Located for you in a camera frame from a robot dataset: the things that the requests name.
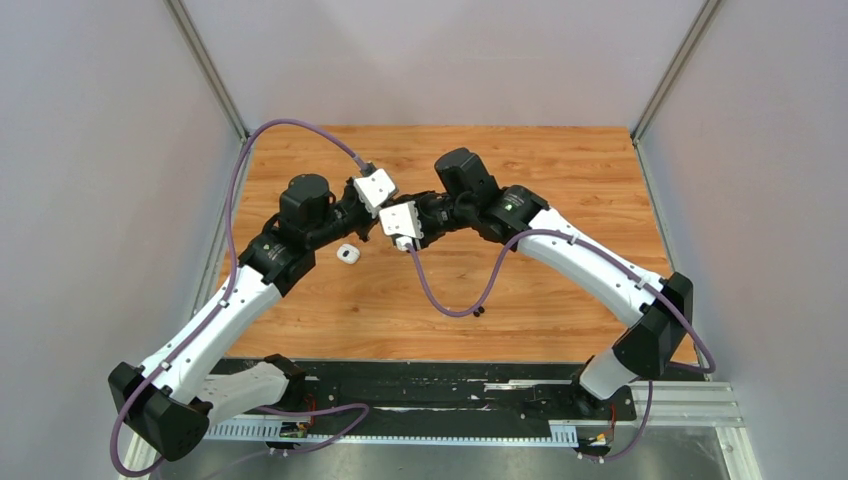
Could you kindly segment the white earbud charging case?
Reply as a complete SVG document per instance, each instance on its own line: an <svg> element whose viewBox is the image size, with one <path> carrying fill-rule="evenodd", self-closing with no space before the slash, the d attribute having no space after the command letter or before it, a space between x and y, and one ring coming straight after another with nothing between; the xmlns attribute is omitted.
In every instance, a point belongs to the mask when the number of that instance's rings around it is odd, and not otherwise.
<svg viewBox="0 0 848 480"><path fill-rule="evenodd" d="M356 264L360 257L360 250L351 244L342 244L336 252L337 258L348 265Z"/></svg>

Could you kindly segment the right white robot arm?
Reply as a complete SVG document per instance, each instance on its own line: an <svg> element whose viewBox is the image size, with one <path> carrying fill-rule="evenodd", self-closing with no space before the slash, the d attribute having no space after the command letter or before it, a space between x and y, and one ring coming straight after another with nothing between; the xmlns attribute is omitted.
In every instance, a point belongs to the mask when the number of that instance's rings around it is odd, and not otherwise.
<svg viewBox="0 0 848 480"><path fill-rule="evenodd" d="M521 185L501 187L479 155L458 148L434 164L444 192L426 192L414 205L422 227L420 247L449 232L474 230L537 260L599 299L625 332L592 356L573 381L571 403L596 417L611 397L637 379L655 380L672 363L692 327L694 286L676 272L664 277L607 249Z"/></svg>

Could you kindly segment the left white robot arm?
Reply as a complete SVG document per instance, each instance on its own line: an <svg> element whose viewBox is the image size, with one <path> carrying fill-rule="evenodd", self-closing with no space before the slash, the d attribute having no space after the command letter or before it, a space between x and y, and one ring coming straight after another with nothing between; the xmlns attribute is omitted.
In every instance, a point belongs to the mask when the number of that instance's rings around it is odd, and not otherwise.
<svg viewBox="0 0 848 480"><path fill-rule="evenodd" d="M341 196L320 175L292 178L278 212L238 256L221 289L141 365L122 362L110 373L120 424L161 459L177 461L210 427L236 415L265 406L298 411L306 400L305 372L279 354L236 374L207 376L246 328L315 266L318 249L352 233L367 238L378 210L396 193L382 169L348 179Z"/></svg>

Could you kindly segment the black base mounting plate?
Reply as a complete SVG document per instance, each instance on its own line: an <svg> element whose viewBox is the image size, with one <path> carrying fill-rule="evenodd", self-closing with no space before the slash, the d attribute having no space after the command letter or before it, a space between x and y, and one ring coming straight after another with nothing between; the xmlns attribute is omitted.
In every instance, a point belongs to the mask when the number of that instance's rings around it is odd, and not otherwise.
<svg viewBox="0 0 848 480"><path fill-rule="evenodd" d="M277 403L310 411L364 403L370 411L355 435L482 439L543 438L552 420L637 417L632 391L580 411L570 397L574 363L464 363L299 360L303 384Z"/></svg>

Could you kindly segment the left aluminium corner post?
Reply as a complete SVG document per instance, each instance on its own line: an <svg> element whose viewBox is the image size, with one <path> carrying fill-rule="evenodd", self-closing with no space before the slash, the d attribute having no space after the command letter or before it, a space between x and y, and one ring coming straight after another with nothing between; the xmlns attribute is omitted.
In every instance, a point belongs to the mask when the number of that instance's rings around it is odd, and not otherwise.
<svg viewBox="0 0 848 480"><path fill-rule="evenodd" d="M182 0L164 0L163 3L169 10L177 30L182 35L231 129L239 140L244 142L250 135L249 128L226 87L187 5Z"/></svg>

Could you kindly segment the aluminium corner post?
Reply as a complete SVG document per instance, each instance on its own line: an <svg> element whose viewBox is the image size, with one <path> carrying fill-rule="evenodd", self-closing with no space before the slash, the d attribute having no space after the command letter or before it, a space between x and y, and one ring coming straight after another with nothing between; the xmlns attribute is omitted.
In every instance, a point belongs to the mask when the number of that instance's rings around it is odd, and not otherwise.
<svg viewBox="0 0 848 480"><path fill-rule="evenodd" d="M630 130L630 139L634 146L638 146L646 135L666 97L674 88L678 77L684 71L691 55L698 47L723 4L724 1L722 0L705 0L701 2L699 10L675 50L670 63L650 96L639 119Z"/></svg>
<svg viewBox="0 0 848 480"><path fill-rule="evenodd" d="M244 142L250 135L249 128L226 87L187 5L182 0L164 0L163 3L169 10L177 30L182 35L231 129L239 140Z"/></svg>

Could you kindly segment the aluminium frame rail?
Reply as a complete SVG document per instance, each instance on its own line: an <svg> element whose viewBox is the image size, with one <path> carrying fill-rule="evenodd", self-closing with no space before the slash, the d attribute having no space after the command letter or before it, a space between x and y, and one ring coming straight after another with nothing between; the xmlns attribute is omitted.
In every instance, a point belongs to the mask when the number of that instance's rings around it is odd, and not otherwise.
<svg viewBox="0 0 848 480"><path fill-rule="evenodd" d="M237 415L203 431L205 440L248 441L268 443L270 449L283 452L286 446L336 444L447 446L447 447L527 447L566 449L577 457L597 464L621 459L647 437L650 428L711 429L719 440L720 460L732 477L750 474L759 477L759 468L751 457L744 420L733 396L732 388L721 382L653 381L635 382L628 388L634 398L637 417L633 421L612 419L607 426L589 420L552 420L550 435L543 438L472 437L393 437L353 434L368 415L370 408L352 406L354 417L341 427L331 426L336 416L345 413L342 406L333 407L319 417L318 426L295 433L293 426L305 422L306 415L284 415L280 412Z"/></svg>

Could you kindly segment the right aluminium corner post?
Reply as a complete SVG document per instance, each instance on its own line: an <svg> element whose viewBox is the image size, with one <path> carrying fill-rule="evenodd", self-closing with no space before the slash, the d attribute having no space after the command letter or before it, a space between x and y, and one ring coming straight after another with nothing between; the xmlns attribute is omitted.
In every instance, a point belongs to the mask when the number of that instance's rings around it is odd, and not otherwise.
<svg viewBox="0 0 848 480"><path fill-rule="evenodd" d="M638 146L646 135L666 97L674 88L678 77L684 71L691 55L698 47L723 4L724 1L722 0L705 0L701 2L699 10L675 50L670 63L650 96L639 119L630 130L630 139L634 146Z"/></svg>

